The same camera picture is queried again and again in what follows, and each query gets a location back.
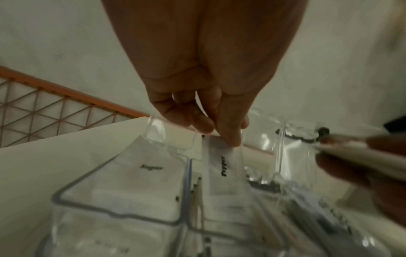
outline white countertop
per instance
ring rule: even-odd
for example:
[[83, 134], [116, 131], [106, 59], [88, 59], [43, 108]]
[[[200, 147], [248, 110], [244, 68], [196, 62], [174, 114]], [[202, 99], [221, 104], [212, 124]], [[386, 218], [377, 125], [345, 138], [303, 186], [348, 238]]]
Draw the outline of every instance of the white countertop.
[[[25, 256], [22, 255], [24, 248], [33, 242], [32, 237], [37, 236], [31, 232], [49, 219], [51, 195], [68, 182], [120, 153], [143, 134], [147, 121], [146, 117], [138, 118], [0, 149], [1, 255], [6, 253], [4, 256]], [[171, 128], [166, 132], [166, 140], [171, 143], [192, 145], [192, 131]], [[192, 155], [199, 154], [200, 137], [196, 137], [196, 140]], [[257, 160], [258, 153], [249, 152], [246, 157], [248, 161]], [[330, 194], [329, 197], [333, 184], [338, 188], [345, 185], [328, 176], [321, 176], [318, 184], [328, 185], [324, 188], [327, 190], [326, 194]], [[342, 190], [335, 191], [339, 192], [336, 199], [343, 197], [348, 188], [345, 185]], [[377, 228], [379, 231], [382, 228], [380, 224], [390, 227], [391, 231], [397, 229], [396, 232], [403, 233], [404, 236], [396, 234], [392, 238], [395, 233], [385, 233], [384, 236], [396, 248], [405, 247], [394, 241], [396, 238], [406, 238], [405, 230], [390, 221], [362, 213], [356, 213], [354, 217], [361, 217], [363, 225], [369, 226], [370, 230]]]

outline white wall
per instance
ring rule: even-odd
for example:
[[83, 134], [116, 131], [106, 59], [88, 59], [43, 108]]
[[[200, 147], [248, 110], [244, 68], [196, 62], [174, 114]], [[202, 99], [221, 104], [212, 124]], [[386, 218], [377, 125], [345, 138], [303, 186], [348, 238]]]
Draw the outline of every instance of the white wall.
[[[406, 114], [406, 43], [371, 49], [391, 0], [311, 0], [255, 107], [313, 121], [380, 124]], [[0, 0], [0, 65], [150, 113], [98, 0]]]

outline hand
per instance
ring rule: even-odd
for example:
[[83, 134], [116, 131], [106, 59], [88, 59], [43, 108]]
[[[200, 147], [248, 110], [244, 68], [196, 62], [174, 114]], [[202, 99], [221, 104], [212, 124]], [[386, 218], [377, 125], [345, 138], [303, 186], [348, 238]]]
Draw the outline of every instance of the hand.
[[[274, 76], [307, 0], [103, 0], [150, 102], [231, 145]], [[196, 103], [199, 96], [203, 111]]]
[[[331, 140], [334, 136], [322, 138], [321, 143]], [[365, 141], [372, 149], [406, 157], [406, 134], [372, 137]], [[325, 154], [318, 154], [316, 162], [328, 174], [371, 190], [377, 208], [406, 227], [406, 182], [368, 175], [368, 170]]]

